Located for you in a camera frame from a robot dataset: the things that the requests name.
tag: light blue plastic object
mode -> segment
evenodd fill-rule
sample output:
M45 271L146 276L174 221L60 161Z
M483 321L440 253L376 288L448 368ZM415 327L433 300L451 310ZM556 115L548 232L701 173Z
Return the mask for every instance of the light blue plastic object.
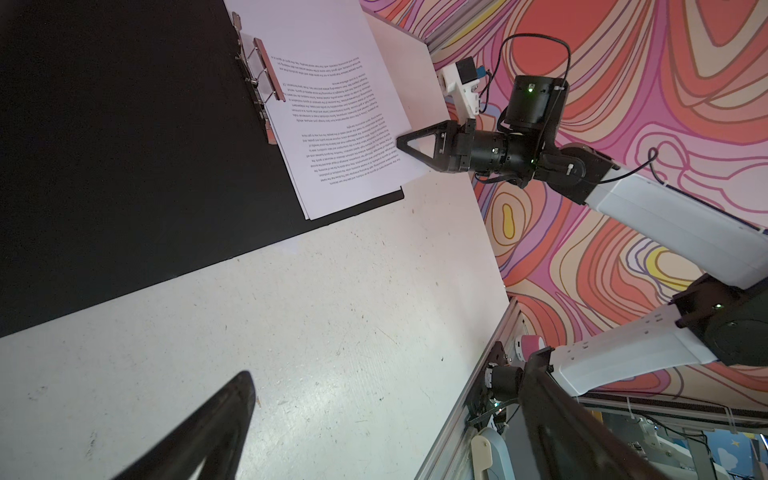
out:
M485 427L480 431L482 435L491 443L491 455L493 465L486 470L488 480L515 480L515 473L512 471L512 460L509 458L509 450L504 439L491 427Z

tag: document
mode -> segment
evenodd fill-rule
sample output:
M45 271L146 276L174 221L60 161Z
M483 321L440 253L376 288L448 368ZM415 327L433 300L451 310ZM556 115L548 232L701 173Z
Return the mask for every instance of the document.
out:
M270 97L260 81L308 218L396 191L426 172L396 148L411 127L357 0L226 3L241 18L243 40L263 41L285 95ZM254 76L258 68L251 64Z

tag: colorful wall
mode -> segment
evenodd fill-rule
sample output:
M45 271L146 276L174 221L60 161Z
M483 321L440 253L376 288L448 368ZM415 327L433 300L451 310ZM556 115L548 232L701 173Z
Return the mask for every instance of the colorful wall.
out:
M361 2L422 38L461 4ZM435 55L435 68L468 55L477 65L495 67L499 45L511 33L562 38L573 49L573 66L560 144L590 144L630 167L658 147L663 178L766 226L767 19L768 0L497 2ZM565 59L560 45L545 40L523 38L507 46L482 127L495 125L516 74L560 75ZM475 193L507 291L519 297L549 345L630 322L702 273L540 182L525 190L476 184ZM768 369L687 366L607 388L768 409Z

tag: stack of paper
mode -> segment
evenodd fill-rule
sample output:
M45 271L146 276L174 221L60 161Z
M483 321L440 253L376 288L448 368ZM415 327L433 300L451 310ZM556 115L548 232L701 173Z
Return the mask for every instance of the stack of paper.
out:
M306 218L393 192L426 172L396 148L410 124L357 0L226 3L241 18L243 43L264 43L285 94L278 101L260 81ZM258 56L249 63L258 76Z

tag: robotic arm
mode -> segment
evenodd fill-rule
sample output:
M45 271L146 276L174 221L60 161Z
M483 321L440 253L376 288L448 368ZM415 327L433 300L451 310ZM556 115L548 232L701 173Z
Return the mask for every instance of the robotic arm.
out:
M571 346L551 351L550 374L570 396L672 366L709 363L768 366L768 235L665 184L634 175L583 144L554 138L569 85L562 78L518 75L500 131L478 131L478 75L471 58L438 72L463 124L444 121L397 139L399 149L441 172L474 171L487 181L525 188L547 183L580 205L608 215L709 274L670 305ZM435 136L426 155L409 145Z

